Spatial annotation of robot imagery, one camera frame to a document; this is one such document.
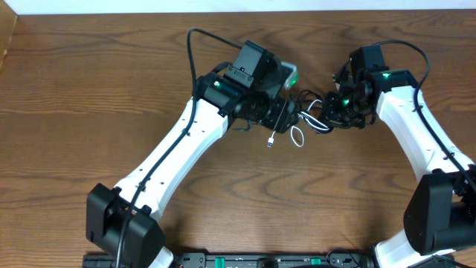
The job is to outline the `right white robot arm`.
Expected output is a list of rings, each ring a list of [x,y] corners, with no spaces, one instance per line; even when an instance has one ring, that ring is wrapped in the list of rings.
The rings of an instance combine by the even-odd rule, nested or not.
[[[475,163],[446,135],[422,96],[423,82],[392,70],[381,44],[363,46],[334,74],[337,92],[324,98],[319,120],[331,128],[364,128],[380,119],[395,135],[413,168],[416,187],[404,228],[377,243],[375,267],[418,267],[448,261],[475,245]]]

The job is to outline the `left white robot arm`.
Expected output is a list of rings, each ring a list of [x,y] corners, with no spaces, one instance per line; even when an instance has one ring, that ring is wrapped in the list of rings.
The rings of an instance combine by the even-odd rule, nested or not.
[[[234,62],[196,79],[194,96],[148,157],[113,188],[97,184],[86,201],[86,239],[122,267],[170,267],[173,253],[159,227],[167,203],[202,154],[243,119],[276,133],[298,122],[282,96],[298,69],[247,41]]]

